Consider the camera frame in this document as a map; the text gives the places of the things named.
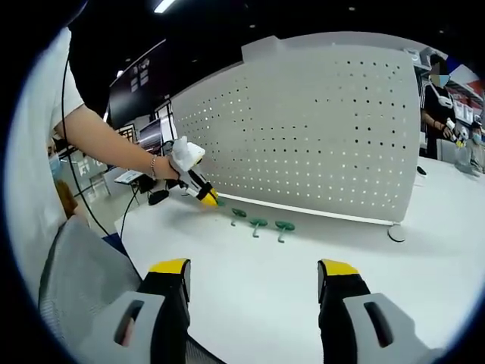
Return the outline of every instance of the green mushroom-shaped object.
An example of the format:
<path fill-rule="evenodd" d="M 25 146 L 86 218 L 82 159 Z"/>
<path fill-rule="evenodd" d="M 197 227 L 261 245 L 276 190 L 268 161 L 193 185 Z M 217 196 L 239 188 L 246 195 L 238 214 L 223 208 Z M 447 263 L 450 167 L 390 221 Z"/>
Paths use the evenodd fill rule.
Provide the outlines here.
<path fill-rule="evenodd" d="M 276 221 L 274 224 L 278 227 L 278 229 L 281 230 L 281 234 L 278 237 L 278 243 L 284 243 L 285 242 L 285 240 L 282 239 L 283 234 L 284 234 L 285 231 L 293 231 L 293 230 L 295 230 L 295 225 L 292 224 L 291 222 L 287 222 L 287 221 Z"/>
<path fill-rule="evenodd" d="M 259 235 L 256 234 L 256 231 L 260 226 L 266 226 L 268 225 L 268 222 L 264 220 L 263 218 L 252 218 L 249 220 L 249 223 L 255 227 L 255 230 L 252 232 L 252 237 L 259 237 Z"/>
<path fill-rule="evenodd" d="M 231 226 L 236 226 L 236 219 L 237 218 L 245 218 L 245 217 L 248 216 L 248 214 L 246 214 L 246 211 L 243 211 L 243 210 L 231 209 L 231 211 L 235 215 L 233 220 L 230 222 Z"/>

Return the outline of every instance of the floor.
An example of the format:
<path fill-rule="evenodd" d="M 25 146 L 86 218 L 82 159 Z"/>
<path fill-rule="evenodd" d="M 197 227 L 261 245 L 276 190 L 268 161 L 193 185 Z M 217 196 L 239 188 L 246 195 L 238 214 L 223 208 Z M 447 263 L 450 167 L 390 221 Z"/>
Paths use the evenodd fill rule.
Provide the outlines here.
<path fill-rule="evenodd" d="M 116 232 L 114 222 L 123 216 L 127 209 L 128 203 L 133 198 L 133 192 L 127 188 L 125 193 L 118 196 L 111 196 L 106 188 L 102 178 L 93 181 L 92 188 L 83 193 L 89 207 L 91 208 L 96 219 L 101 223 L 104 229 L 110 234 Z M 102 229 L 95 223 L 94 219 L 88 212 L 81 195 L 76 197 L 79 206 L 82 206 L 89 220 L 90 227 L 100 236 L 105 236 Z M 129 211 L 137 208 L 147 202 L 147 195 L 137 194 L 136 199 L 132 201 Z"/>

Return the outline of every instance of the panel foot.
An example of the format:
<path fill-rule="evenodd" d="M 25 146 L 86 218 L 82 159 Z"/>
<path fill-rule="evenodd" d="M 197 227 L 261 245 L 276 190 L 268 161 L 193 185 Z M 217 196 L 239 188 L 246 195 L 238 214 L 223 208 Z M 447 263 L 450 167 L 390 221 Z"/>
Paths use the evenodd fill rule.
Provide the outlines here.
<path fill-rule="evenodd" d="M 387 229 L 387 235 L 389 235 L 389 237 L 397 243 L 402 243 L 404 240 L 406 240 L 404 229 L 399 224 L 393 225 Z"/>

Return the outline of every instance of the hand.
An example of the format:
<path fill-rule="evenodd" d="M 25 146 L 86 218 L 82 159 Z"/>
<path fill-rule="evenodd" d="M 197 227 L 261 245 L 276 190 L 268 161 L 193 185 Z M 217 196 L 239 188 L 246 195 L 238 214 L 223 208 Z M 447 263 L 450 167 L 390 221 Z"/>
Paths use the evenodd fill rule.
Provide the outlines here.
<path fill-rule="evenodd" d="M 155 176 L 158 180 L 178 180 L 179 174 L 172 168 L 168 157 L 158 157 L 155 160 Z"/>
<path fill-rule="evenodd" d="M 451 139 L 452 135 L 453 135 L 453 133 L 452 133 L 452 131 L 448 127 L 444 127 L 443 128 L 443 136 L 446 139 Z"/>

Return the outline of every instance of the bracelet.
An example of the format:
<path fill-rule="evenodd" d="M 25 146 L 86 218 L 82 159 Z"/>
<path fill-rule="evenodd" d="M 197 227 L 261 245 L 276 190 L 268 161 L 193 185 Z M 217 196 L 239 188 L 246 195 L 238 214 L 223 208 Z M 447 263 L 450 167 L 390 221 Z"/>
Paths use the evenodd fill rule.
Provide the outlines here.
<path fill-rule="evenodd" d="M 150 163 L 150 169 L 152 171 L 152 179 L 156 180 L 157 179 L 157 176 L 155 175 L 155 160 L 156 160 L 157 156 L 154 155 L 153 158 L 152 158 L 152 163 Z"/>

